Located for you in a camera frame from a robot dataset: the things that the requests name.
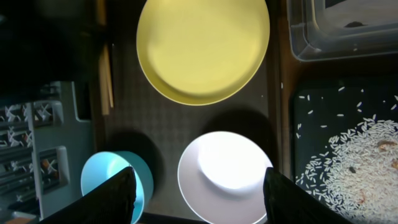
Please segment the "wooden chopstick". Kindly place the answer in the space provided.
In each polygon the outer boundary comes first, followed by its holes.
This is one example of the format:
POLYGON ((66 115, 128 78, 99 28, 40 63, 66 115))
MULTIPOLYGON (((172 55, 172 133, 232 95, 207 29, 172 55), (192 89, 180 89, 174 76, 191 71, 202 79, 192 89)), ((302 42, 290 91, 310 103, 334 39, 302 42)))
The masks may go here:
POLYGON ((111 79, 111 64, 109 59, 108 45, 104 45, 104 67, 106 72, 106 82, 108 87, 109 104, 111 108, 114 108, 114 98, 113 98, 113 85, 111 79))
MULTIPOLYGON (((105 0, 97 0, 96 1, 96 15, 97 22, 101 27, 106 25, 106 1, 105 0)), ((99 89, 101 96, 101 112, 102 115, 109 115, 109 90, 108 90, 108 81, 107 81, 107 69, 106 69, 106 44, 103 43, 101 46, 101 52, 98 60, 98 72, 99 72, 99 89)))

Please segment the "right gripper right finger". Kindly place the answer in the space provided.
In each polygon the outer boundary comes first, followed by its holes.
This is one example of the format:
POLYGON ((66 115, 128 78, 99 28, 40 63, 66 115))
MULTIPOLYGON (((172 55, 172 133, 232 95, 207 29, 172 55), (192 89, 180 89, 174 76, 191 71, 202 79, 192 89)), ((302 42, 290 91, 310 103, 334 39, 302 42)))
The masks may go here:
POLYGON ((266 169, 263 192, 269 223, 351 224, 271 167, 266 169))

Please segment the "pink rice bowl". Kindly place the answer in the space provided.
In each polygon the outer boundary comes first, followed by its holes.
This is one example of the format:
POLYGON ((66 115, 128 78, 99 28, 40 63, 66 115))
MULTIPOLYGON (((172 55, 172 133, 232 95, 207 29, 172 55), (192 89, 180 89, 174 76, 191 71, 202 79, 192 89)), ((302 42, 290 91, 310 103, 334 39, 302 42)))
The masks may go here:
POLYGON ((185 148, 178 163, 178 186, 184 201, 205 222, 264 223, 263 183, 272 166, 249 138, 210 132, 185 148))

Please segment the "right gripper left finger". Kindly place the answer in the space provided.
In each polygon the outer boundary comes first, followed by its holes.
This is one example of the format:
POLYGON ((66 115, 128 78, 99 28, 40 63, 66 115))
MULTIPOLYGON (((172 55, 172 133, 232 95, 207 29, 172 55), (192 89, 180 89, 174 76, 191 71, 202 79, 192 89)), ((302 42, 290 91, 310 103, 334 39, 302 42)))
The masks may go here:
POLYGON ((136 201, 134 169, 126 167, 71 205, 43 219, 48 224, 127 223, 136 201))

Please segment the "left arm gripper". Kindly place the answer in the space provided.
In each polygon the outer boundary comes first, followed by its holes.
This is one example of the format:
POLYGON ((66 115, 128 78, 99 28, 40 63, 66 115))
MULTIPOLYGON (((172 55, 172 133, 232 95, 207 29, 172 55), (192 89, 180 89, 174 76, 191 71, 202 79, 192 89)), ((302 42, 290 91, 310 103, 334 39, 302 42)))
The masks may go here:
POLYGON ((93 79, 105 38, 96 5, 1 0, 1 98, 37 99, 49 83, 93 79))

